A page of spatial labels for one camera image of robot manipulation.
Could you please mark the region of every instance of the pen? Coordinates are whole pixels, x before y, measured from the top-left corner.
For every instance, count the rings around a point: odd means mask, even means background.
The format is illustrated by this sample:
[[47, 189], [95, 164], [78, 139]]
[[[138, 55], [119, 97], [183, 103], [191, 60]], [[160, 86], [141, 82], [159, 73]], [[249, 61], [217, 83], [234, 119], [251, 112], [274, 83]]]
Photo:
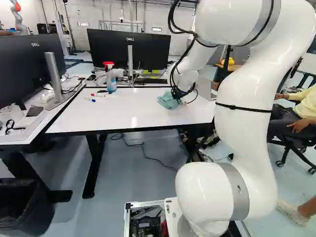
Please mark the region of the pen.
[[95, 96], [95, 97], [105, 97], [105, 95], [94, 94], [94, 93], [91, 93], [91, 96]]
[[92, 101], [92, 102], [96, 102], [96, 100], [95, 100], [95, 99], [91, 99], [91, 98], [89, 98], [89, 97], [85, 97], [84, 99], [85, 99], [85, 100]]

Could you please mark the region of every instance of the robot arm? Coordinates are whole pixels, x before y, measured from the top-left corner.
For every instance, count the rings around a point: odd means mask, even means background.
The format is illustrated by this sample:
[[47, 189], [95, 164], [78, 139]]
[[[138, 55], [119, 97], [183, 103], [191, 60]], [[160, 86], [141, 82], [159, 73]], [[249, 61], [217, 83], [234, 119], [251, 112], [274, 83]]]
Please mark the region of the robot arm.
[[190, 52], [173, 72], [174, 82], [181, 91], [190, 90], [193, 83], [198, 79], [197, 70], [206, 65], [216, 49], [217, 47], [204, 47], [196, 40], [193, 42]]
[[[315, 37], [316, 17], [305, 0], [201, 0], [196, 33], [204, 42], [250, 47], [247, 63], [225, 78], [216, 101], [216, 130], [234, 161], [189, 163], [176, 176], [179, 206], [191, 228], [200, 237], [220, 236], [230, 220], [260, 218], [275, 208], [277, 184], [267, 151], [270, 112], [282, 77]], [[174, 70], [181, 90], [194, 83], [195, 70], [214, 50], [194, 42]]]
[[17, 0], [10, 0], [10, 2], [13, 4], [13, 6], [11, 7], [11, 11], [14, 15], [15, 18], [15, 28], [18, 31], [21, 31], [21, 35], [27, 35], [28, 34], [28, 29], [26, 26], [22, 25], [22, 17], [21, 15], [18, 13], [19, 11], [21, 11], [21, 6], [18, 3]]

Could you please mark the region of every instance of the dell logo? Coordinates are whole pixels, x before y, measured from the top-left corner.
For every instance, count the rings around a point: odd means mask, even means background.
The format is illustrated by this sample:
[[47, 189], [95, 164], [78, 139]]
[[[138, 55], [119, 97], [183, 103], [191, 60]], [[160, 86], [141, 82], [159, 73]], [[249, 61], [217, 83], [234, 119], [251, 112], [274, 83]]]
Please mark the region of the dell logo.
[[39, 44], [39, 43], [37, 43], [37, 42], [35, 42], [35, 43], [31, 43], [31, 45], [32, 45], [32, 47], [39, 47], [39, 46], [40, 46], [40, 44]]

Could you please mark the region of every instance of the hand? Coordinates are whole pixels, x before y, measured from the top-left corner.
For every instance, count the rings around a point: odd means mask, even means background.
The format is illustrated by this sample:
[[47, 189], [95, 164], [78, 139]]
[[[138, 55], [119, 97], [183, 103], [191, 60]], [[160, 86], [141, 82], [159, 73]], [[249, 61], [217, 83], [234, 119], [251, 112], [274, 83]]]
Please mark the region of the hand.
[[275, 100], [282, 99], [282, 98], [283, 98], [283, 94], [277, 93], [277, 94], [275, 95]]
[[275, 95], [275, 100], [278, 100], [278, 99], [288, 99], [289, 98], [289, 94], [279, 94], [277, 93]]
[[298, 133], [306, 128], [308, 125], [310, 125], [310, 120], [308, 118], [303, 118], [296, 121], [295, 123], [288, 125], [288, 127], [293, 127], [292, 133]]

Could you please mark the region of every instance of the spray bottle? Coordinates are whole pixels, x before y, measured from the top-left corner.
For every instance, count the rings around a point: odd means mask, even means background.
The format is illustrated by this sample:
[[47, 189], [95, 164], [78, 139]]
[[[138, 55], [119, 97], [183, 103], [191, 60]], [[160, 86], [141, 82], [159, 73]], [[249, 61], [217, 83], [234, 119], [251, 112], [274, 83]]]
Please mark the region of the spray bottle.
[[103, 62], [103, 65], [105, 67], [105, 72], [106, 72], [106, 77], [107, 77], [107, 90], [108, 90], [108, 93], [111, 94], [117, 90], [117, 82], [112, 70], [114, 63], [107, 61], [107, 62]]

